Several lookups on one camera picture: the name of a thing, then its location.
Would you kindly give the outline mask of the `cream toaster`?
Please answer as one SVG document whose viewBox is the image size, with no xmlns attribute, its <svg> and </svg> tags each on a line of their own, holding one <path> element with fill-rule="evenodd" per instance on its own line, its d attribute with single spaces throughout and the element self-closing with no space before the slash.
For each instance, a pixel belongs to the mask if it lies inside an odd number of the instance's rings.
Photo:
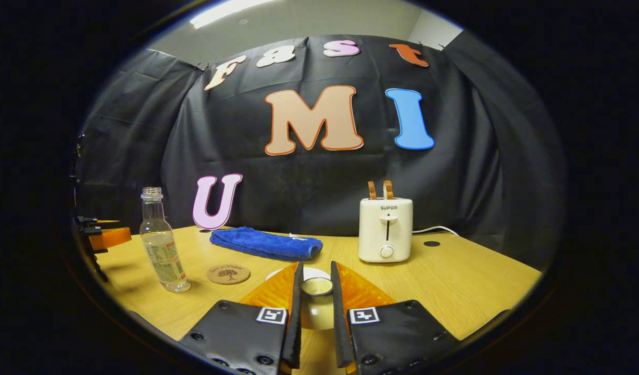
<svg viewBox="0 0 639 375">
<path fill-rule="evenodd" d="M 370 263 L 409 259 L 413 201 L 407 198 L 360 200 L 359 259 Z"/>
</svg>

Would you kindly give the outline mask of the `blue towel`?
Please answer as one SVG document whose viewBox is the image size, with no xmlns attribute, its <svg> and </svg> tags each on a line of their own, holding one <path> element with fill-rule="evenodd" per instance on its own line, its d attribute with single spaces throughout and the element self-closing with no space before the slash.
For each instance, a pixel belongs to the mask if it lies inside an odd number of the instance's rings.
<svg viewBox="0 0 639 375">
<path fill-rule="evenodd" d="M 317 238 L 275 235 L 249 227 L 214 231 L 210 242 L 241 253 L 285 261 L 312 259 L 322 249 Z"/>
</svg>

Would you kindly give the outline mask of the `black backdrop cloth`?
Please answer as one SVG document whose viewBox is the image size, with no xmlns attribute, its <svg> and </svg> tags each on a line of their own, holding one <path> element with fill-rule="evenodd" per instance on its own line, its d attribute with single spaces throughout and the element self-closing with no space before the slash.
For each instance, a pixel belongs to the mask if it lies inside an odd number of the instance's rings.
<svg viewBox="0 0 639 375">
<path fill-rule="evenodd" d="M 566 196 L 560 137 L 525 78 L 462 31 L 426 67 L 370 35 L 317 35 L 236 53 L 217 66 L 144 49 L 124 62 L 80 131 L 77 209 L 138 233 L 140 193 L 192 226 L 198 180 L 238 173 L 226 224 L 355 236 L 366 182 L 413 201 L 413 228 L 445 226 L 543 270 Z"/>
</svg>

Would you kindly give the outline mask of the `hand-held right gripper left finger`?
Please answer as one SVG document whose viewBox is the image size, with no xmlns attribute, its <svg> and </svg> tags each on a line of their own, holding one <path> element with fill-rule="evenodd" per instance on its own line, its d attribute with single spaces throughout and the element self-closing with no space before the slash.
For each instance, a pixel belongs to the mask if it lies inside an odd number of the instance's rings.
<svg viewBox="0 0 639 375">
<path fill-rule="evenodd" d="M 218 301 L 181 344 L 229 372 L 291 375 L 300 366 L 303 271 L 296 262 L 241 301 Z"/>
</svg>

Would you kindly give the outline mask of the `white ceramic teacup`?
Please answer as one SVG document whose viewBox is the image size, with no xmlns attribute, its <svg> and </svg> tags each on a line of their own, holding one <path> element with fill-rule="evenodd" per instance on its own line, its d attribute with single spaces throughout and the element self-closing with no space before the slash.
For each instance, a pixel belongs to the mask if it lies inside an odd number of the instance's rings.
<svg viewBox="0 0 639 375">
<path fill-rule="evenodd" d="M 271 278 L 272 276 L 276 275 L 277 273 L 279 273 L 280 271 L 282 271 L 283 269 L 278 269 L 276 271 L 273 271 L 272 273 L 269 273 L 269 275 L 267 275 L 267 277 L 265 278 L 265 281 L 269 280 L 269 278 Z M 317 268 L 312 268 L 312 267 L 304 267 L 304 276 L 303 276 L 303 281 L 307 281 L 310 279 L 315 279 L 315 278 L 323 278 L 323 279 L 330 279 L 330 275 L 326 272 L 326 271 L 322 271 L 319 270 Z"/>
</svg>

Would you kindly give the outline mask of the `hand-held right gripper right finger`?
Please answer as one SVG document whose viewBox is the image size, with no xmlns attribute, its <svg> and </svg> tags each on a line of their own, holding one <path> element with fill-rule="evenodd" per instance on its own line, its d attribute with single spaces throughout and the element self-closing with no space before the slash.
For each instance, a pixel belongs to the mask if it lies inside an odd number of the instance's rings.
<svg viewBox="0 0 639 375">
<path fill-rule="evenodd" d="M 459 347 L 421 302 L 398 302 L 336 261 L 331 282 L 336 363 L 346 375 L 421 375 Z"/>
</svg>

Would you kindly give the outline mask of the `white teacup lid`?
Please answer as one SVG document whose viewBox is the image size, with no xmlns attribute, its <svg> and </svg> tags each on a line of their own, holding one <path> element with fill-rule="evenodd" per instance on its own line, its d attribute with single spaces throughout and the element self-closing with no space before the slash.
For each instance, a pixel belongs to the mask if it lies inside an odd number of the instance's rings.
<svg viewBox="0 0 639 375">
<path fill-rule="evenodd" d="M 311 330 L 334 328 L 333 283 L 310 278 L 301 283 L 301 325 Z"/>
</svg>

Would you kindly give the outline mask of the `clear plastic water bottle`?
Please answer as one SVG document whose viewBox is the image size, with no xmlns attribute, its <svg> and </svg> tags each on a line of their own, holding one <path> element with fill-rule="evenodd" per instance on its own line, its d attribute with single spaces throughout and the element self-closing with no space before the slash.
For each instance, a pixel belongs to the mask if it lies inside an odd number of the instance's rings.
<svg viewBox="0 0 639 375">
<path fill-rule="evenodd" d="M 162 287 L 182 293 L 191 287 L 176 247 L 172 227 L 165 218 L 160 187 L 144 187 L 141 192 L 142 224 L 139 235 Z"/>
</svg>

